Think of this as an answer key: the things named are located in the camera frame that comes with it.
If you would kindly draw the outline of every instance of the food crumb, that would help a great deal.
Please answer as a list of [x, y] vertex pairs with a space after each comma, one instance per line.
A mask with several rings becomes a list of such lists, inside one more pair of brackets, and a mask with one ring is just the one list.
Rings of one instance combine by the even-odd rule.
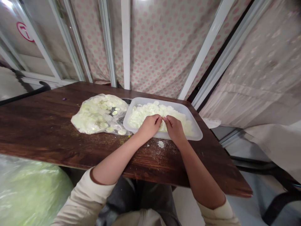
[[163, 143], [162, 141], [158, 141], [158, 146], [159, 146], [160, 148], [164, 148], [164, 143]]

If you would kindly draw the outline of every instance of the plastic container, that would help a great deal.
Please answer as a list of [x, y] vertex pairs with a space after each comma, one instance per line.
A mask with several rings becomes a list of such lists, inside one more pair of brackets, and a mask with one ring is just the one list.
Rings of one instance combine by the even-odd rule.
[[[143, 97], [136, 97], [132, 100], [132, 102], [131, 102], [131, 104], [130, 104], [127, 112], [126, 112], [125, 118], [123, 120], [123, 126], [125, 127], [125, 129], [127, 129], [127, 130], [129, 130], [133, 133], [136, 133], [138, 131], [138, 129], [132, 128], [128, 124], [128, 119], [129, 119], [130, 115], [133, 112], [133, 107], [137, 106], [138, 104], [144, 105], [144, 104], [147, 104], [147, 103], [154, 103], [154, 101], [158, 101], [160, 105], [171, 106], [175, 110], [177, 110], [178, 112], [186, 115], [187, 120], [190, 120], [192, 122], [192, 130], [193, 130], [193, 134], [194, 134], [194, 136], [186, 136], [186, 138], [188, 140], [198, 141], [198, 140], [201, 140], [203, 138], [203, 133], [202, 133], [200, 127], [198, 126], [196, 120], [194, 119], [194, 117], [191, 114], [190, 110], [186, 106], [184, 106], [182, 104], [174, 103], [174, 102], [169, 102], [169, 101], [164, 101], [164, 100], [156, 100], [156, 99], [149, 99], [149, 98], [143, 98]], [[154, 137], [170, 140], [170, 137], [169, 137], [167, 132], [157, 132], [154, 135]]]

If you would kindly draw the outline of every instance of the clear plastic bag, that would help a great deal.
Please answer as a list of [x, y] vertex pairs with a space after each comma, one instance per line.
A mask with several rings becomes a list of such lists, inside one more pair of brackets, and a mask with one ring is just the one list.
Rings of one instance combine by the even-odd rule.
[[128, 104], [117, 96], [99, 94], [85, 100], [71, 122], [81, 133], [131, 135], [121, 123], [128, 108]]
[[49, 226], [73, 185], [57, 165], [0, 155], [1, 226]]

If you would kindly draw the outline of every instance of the beige sleeve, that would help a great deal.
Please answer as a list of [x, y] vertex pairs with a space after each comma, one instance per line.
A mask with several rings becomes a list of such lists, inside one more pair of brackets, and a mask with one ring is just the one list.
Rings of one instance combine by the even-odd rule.
[[216, 208], [215, 210], [208, 209], [207, 207], [199, 204], [197, 202], [200, 211], [202, 213], [202, 217], [204, 218], [206, 225], [214, 225], [214, 226], [225, 226], [225, 225], [240, 225], [238, 218], [235, 216], [232, 208], [226, 200], [225, 204], [221, 207]]
[[99, 212], [116, 184], [98, 185], [91, 180], [90, 171], [91, 169], [85, 172], [72, 190], [52, 226], [95, 225]]

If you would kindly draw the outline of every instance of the sign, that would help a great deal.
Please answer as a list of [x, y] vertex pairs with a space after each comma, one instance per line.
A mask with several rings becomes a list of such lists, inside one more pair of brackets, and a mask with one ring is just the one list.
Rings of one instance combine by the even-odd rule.
[[20, 32], [20, 34], [28, 41], [30, 42], [34, 42], [34, 39], [32, 37], [30, 37], [30, 35], [28, 34], [28, 31], [26, 29], [26, 25], [21, 23], [21, 22], [17, 22], [17, 28], [18, 31]]

